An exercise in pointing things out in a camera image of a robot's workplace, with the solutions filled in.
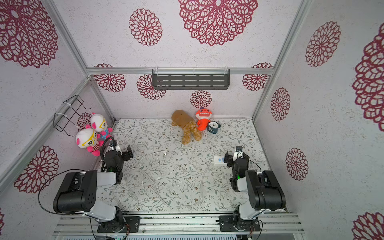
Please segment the white power strip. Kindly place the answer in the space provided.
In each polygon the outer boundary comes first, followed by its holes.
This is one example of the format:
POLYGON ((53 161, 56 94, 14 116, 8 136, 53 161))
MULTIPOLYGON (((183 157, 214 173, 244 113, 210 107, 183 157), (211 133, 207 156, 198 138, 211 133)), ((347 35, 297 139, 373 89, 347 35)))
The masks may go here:
POLYGON ((214 156, 213 163, 215 166, 226 166, 227 163, 224 162, 225 158, 222 156, 214 156))

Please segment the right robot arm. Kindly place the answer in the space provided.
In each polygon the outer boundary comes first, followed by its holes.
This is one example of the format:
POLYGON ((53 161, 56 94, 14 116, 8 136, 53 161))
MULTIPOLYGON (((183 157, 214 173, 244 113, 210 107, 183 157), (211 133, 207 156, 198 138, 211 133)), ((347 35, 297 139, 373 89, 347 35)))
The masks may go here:
POLYGON ((249 170, 250 157, 238 150, 225 154, 224 163, 232 169, 232 190, 247 193, 248 201, 235 208, 232 216, 220 216, 221 232, 261 232, 259 215, 266 210, 276 211, 286 207, 285 194, 273 171, 249 170))

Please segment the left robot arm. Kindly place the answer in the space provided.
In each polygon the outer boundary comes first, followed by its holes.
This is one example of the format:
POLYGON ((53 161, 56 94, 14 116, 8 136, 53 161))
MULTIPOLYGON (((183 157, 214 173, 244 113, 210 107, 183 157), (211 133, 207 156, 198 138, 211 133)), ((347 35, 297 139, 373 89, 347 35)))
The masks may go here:
POLYGON ((55 196, 53 209, 59 214, 82 214, 98 222, 99 233, 129 231, 130 226, 117 206, 97 199, 97 187, 119 185, 123 178, 124 162, 133 158, 130 146, 124 152, 111 149, 104 155, 106 172, 97 170, 67 173, 55 196))

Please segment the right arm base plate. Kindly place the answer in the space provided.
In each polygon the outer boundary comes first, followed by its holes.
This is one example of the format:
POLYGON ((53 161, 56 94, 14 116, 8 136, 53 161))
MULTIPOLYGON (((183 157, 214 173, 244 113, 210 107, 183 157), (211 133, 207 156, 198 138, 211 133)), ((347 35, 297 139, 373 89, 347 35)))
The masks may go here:
POLYGON ((219 216, 216 220, 221 232, 259 232, 261 225, 258 220, 243 220, 234 216, 219 216))

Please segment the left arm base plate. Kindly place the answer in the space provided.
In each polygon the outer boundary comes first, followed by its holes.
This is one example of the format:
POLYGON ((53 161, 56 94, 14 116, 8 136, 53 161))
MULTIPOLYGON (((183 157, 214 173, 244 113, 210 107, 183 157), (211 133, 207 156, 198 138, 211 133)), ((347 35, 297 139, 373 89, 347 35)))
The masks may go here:
POLYGON ((99 223, 97 233, 137 233, 140 226, 140 217, 122 217, 109 222, 99 223))

